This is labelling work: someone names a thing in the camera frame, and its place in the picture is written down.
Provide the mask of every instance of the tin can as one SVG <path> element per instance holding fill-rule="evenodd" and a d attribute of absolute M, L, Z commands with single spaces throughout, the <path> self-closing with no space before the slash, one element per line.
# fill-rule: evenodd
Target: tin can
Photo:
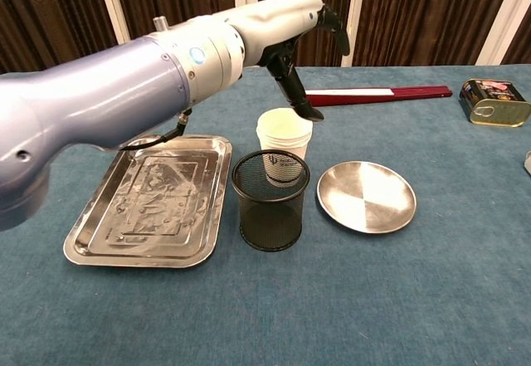
<path fill-rule="evenodd" d="M 463 84 L 459 97 L 474 124 L 519 127 L 531 114 L 531 104 L 508 81 L 471 79 Z"/>

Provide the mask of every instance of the black mesh pen holder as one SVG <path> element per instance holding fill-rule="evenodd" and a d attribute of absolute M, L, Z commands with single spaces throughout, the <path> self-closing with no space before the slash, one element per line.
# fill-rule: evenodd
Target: black mesh pen holder
<path fill-rule="evenodd" d="M 302 232 L 308 165 L 284 150 L 261 150 L 240 159 L 232 184 L 240 203 L 240 232 L 262 251 L 293 246 Z"/>

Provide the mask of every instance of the stainless steel plate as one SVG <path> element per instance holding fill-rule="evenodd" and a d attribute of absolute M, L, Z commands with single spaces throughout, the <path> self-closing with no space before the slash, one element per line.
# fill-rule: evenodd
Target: stainless steel plate
<path fill-rule="evenodd" d="M 415 215 L 417 199 L 406 180 L 382 165 L 350 161 L 333 166 L 317 185 L 323 209 L 340 224 L 364 233 L 389 233 Z"/>
<path fill-rule="evenodd" d="M 525 155 L 524 167 L 531 174 L 531 151 Z"/>
<path fill-rule="evenodd" d="M 171 268 L 206 260 L 216 245 L 231 152 L 227 139 L 184 135 L 119 153 L 66 238 L 66 258 Z"/>

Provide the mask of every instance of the blue tablecloth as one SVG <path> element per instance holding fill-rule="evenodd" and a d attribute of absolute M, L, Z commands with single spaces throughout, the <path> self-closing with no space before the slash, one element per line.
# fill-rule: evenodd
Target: blue tablecloth
<path fill-rule="evenodd" d="M 188 270 L 71 264 L 63 241 L 114 153 L 67 149 L 40 212 L 0 233 L 0 364 L 531 364 L 531 122 L 474 125 L 457 100 L 472 77 L 512 81 L 531 100 L 531 66 L 299 70 L 307 89 L 454 96 L 322 108 L 299 241 L 278 253 L 245 244 L 229 179 L 216 250 Z M 234 165 L 279 106 L 267 72 L 249 69 L 195 108 L 187 133 L 228 138 Z M 417 195 L 412 223 L 378 237 L 332 223 L 316 184 L 346 160 L 399 172 Z"/>

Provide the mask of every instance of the metal tray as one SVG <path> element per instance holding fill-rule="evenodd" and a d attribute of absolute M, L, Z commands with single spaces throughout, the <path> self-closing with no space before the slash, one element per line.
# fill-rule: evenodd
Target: metal tray
<path fill-rule="evenodd" d="M 167 268 L 205 261 L 216 245 L 231 152 L 225 138 L 184 135 L 119 153 L 65 239 L 66 258 Z"/>

